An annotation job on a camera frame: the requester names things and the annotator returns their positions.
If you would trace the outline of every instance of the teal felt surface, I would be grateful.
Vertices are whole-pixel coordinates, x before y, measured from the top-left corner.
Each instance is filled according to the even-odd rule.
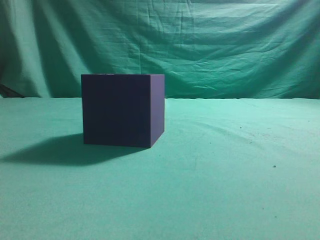
[[[167,99],[141,149],[83,145],[80,98],[0,99],[0,239],[318,239],[319,109]]]
[[[0,0],[0,83],[81,97],[81,74],[165,74],[168,98],[319,98],[319,0]]]

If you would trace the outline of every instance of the green backdrop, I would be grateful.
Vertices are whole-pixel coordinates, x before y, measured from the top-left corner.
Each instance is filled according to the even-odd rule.
[[[0,0],[0,84],[165,74],[168,98],[319,98],[319,0]]]

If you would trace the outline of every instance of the purple cube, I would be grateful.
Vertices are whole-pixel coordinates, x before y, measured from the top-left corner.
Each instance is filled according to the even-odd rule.
[[[151,148],[165,131],[165,76],[81,75],[85,144]]]

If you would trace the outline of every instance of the cube face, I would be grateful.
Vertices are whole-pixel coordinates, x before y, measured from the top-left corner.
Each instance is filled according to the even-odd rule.
[[[81,75],[84,143],[150,148],[163,133],[158,130],[162,121],[164,126],[158,103],[163,102],[164,109],[164,76],[155,80],[163,81],[163,91],[152,91],[153,76],[157,75]]]

